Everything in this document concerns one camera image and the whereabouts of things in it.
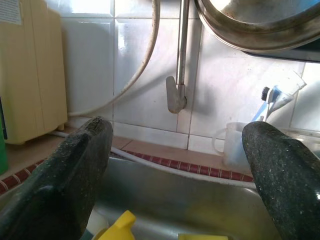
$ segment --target red tile border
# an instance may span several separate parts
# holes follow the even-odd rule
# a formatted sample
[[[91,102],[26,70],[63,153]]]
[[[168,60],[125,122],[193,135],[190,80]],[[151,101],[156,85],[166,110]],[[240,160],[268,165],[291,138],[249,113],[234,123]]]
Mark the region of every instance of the red tile border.
[[[217,168],[208,167],[208,166],[190,164],[187,162],[171,160],[171,159],[161,158],[156,156],[150,156],[150,155],[145,155],[145,154],[136,153],[132,151],[127,151],[127,153],[155,164],[160,164],[162,166],[166,166],[172,169],[178,169],[178,170],[193,173],[193,174],[200,174],[200,175],[205,175],[205,176],[210,176],[215,178],[230,179],[230,180],[236,180],[236,181],[242,181],[242,182],[248,182],[248,183],[254,182],[251,176],[243,175],[238,172],[231,172],[231,171],[217,169]],[[37,163],[31,166],[28,166],[22,169],[19,172],[16,172],[12,176],[9,176],[3,180],[0,180],[0,195],[16,187],[17,185],[23,183],[31,175],[31,173],[37,168],[37,166],[42,164],[43,162],[44,162],[44,159],[38,161]]]

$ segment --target stainless steel sink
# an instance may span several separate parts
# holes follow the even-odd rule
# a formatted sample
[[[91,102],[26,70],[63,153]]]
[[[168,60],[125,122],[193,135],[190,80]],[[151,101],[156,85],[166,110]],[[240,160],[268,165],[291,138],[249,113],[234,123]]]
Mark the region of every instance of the stainless steel sink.
[[[10,194],[0,198],[0,208]],[[136,240],[177,240],[179,233],[281,239],[252,189],[194,180],[112,157],[95,209],[110,224],[125,210],[133,212]]]

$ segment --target white tile wall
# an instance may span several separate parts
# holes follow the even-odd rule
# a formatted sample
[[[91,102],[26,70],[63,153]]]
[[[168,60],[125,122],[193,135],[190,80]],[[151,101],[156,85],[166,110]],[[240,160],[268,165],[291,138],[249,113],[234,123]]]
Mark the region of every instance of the white tile wall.
[[[46,1],[62,16],[68,110],[108,101],[141,64],[151,31],[151,1]],[[293,73],[301,76],[305,64],[252,57],[224,45],[202,30],[190,1],[187,106],[179,115],[171,114],[165,79],[176,75],[179,5],[180,0],[161,1],[159,37],[145,72],[114,109],[92,115],[114,121],[115,135],[214,154],[211,137],[217,130],[229,122],[250,122],[263,103],[262,89],[290,81]],[[303,75],[308,88],[271,115],[272,124],[320,131],[315,72],[318,65],[308,63]],[[73,118],[70,124],[83,120]],[[216,142],[218,148],[223,143]]]

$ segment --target green bottle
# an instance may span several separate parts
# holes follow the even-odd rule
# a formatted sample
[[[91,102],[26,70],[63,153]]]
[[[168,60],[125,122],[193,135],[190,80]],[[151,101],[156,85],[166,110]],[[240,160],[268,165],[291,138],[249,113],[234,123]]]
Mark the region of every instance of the green bottle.
[[[4,140],[2,123],[0,120],[0,175],[8,170],[8,161],[6,155],[6,145]]]

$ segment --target metal pot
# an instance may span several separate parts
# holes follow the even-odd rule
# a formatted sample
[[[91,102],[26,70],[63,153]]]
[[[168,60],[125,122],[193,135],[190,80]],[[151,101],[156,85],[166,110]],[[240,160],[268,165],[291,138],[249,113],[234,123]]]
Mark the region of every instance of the metal pot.
[[[320,38],[320,0],[195,0],[204,26],[249,52],[292,49]]]

